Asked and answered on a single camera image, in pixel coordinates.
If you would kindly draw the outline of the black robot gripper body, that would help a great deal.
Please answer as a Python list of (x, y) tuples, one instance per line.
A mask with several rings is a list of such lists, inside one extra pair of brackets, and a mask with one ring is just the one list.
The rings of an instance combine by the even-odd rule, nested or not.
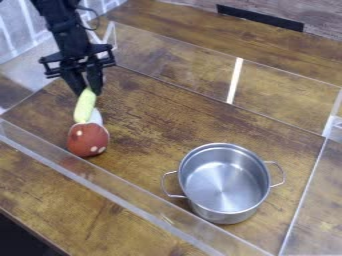
[(92, 43), (81, 25), (52, 27), (50, 32), (57, 51), (38, 59), (48, 78), (78, 79), (82, 72), (100, 73), (105, 67), (116, 65), (112, 45)]

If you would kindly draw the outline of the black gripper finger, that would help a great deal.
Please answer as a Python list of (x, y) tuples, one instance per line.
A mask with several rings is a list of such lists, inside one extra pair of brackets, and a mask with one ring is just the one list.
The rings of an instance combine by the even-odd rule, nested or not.
[(92, 92), (96, 96), (101, 94), (103, 90), (103, 68), (97, 63), (89, 63), (85, 68), (86, 80)]
[(86, 87), (81, 73), (77, 70), (62, 68), (60, 76), (66, 82), (74, 95), (78, 96)]

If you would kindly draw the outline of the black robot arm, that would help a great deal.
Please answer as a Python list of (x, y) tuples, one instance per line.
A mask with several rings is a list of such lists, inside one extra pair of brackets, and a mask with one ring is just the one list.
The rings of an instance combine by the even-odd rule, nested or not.
[(104, 85), (103, 69), (116, 65), (111, 44), (93, 44), (77, 9), (89, 11), (80, 0), (29, 0), (45, 20), (58, 51), (42, 56), (38, 63), (48, 78), (61, 77), (76, 95), (86, 87), (96, 96)]

